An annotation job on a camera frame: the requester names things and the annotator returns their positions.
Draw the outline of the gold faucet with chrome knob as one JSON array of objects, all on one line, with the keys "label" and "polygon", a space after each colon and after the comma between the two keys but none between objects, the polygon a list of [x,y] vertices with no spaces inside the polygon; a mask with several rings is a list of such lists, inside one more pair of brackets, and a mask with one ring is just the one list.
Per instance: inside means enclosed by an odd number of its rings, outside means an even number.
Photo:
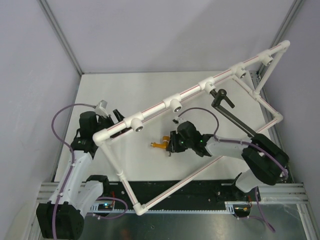
[{"label": "gold faucet with chrome knob", "polygon": [[169,146],[169,143],[167,144],[165,142],[165,136],[162,137],[162,142],[161,143],[156,143],[156,142],[151,142],[150,146],[152,148],[158,148],[158,149],[162,149],[162,150],[166,150]]}]

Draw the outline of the white PVC pipe frame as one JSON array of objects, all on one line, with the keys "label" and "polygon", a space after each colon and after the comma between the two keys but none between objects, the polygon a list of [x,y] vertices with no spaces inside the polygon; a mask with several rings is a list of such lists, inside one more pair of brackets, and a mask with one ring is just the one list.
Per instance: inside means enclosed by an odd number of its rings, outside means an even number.
[{"label": "white PVC pipe frame", "polygon": [[[264,85],[266,84],[267,80],[269,79],[271,73],[274,71],[275,67],[279,63],[280,59],[290,47],[291,43],[289,40],[284,40],[278,43],[276,46],[266,49],[256,56],[247,59],[245,61],[239,62],[227,70],[205,78],[204,80],[198,82],[195,86],[180,92],[173,94],[161,102],[157,103],[154,106],[149,107],[143,111],[139,111],[129,117],[124,118],[124,120],[120,123],[116,123],[114,126],[102,129],[95,133],[92,137],[94,143],[101,148],[102,152],[113,166],[116,171],[116,174],[119,177],[120,182],[124,186],[126,193],[129,196],[129,199],[133,205],[133,210],[138,216],[144,215],[147,211],[151,210],[156,204],[163,201],[166,197],[170,196],[171,194],[175,193],[177,190],[181,189],[192,180],[194,180],[197,176],[203,173],[207,168],[213,165],[216,161],[220,160],[225,156],[214,156],[215,158],[211,160],[209,163],[205,164],[195,172],[191,173],[184,179],[180,180],[178,183],[173,185],[172,187],[168,188],[164,192],[160,193],[158,196],[153,198],[152,200],[148,201],[147,203],[140,203],[129,183],[127,177],[119,164],[118,159],[115,157],[111,147],[108,144],[111,135],[129,128],[131,131],[140,132],[144,128],[144,123],[160,116],[167,110],[172,110],[175,114],[179,116],[183,115],[181,111],[182,102],[186,101],[202,92],[206,92],[210,94],[211,90],[216,90],[216,87],[228,80],[235,81],[241,88],[243,88],[246,93],[256,102],[258,102],[261,106],[263,106],[272,116],[273,119],[266,123],[264,126],[259,128],[255,131],[257,134],[260,134],[263,131],[270,129],[271,127],[275,126],[277,123],[281,122],[284,117],[281,113],[276,111],[269,103],[267,103],[261,96],[260,92]],[[256,63],[262,63],[266,68],[265,75],[262,77],[260,83],[257,85],[256,88],[250,88],[247,84],[244,83],[244,78],[247,75],[246,67],[251,66]]]}]

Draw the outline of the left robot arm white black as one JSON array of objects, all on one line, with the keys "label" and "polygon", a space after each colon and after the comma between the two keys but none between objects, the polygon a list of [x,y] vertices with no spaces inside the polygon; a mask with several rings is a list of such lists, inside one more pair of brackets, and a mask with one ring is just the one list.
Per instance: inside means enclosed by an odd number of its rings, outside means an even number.
[{"label": "left robot arm white black", "polygon": [[127,203],[115,197],[106,175],[90,175],[84,188],[81,188],[83,175],[93,162],[98,149],[93,135],[104,128],[114,125],[106,110],[86,111],[79,116],[79,128],[71,144],[70,158],[62,180],[46,203],[39,203],[36,217],[40,231],[45,239],[77,240],[82,235],[85,218],[91,214],[91,208],[97,200],[101,218],[107,218],[116,202],[124,209]]}]

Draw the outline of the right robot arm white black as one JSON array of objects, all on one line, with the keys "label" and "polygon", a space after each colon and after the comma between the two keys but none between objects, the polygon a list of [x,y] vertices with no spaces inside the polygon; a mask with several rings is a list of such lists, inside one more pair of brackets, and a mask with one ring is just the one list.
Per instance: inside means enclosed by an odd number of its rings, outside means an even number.
[{"label": "right robot arm white black", "polygon": [[202,134],[193,123],[174,119],[176,129],[170,132],[166,151],[182,153],[193,150],[200,157],[225,156],[245,161],[249,169],[240,173],[231,187],[232,197],[238,201],[249,195],[253,188],[275,185],[287,174],[289,156],[265,135],[257,133],[245,140]]}]

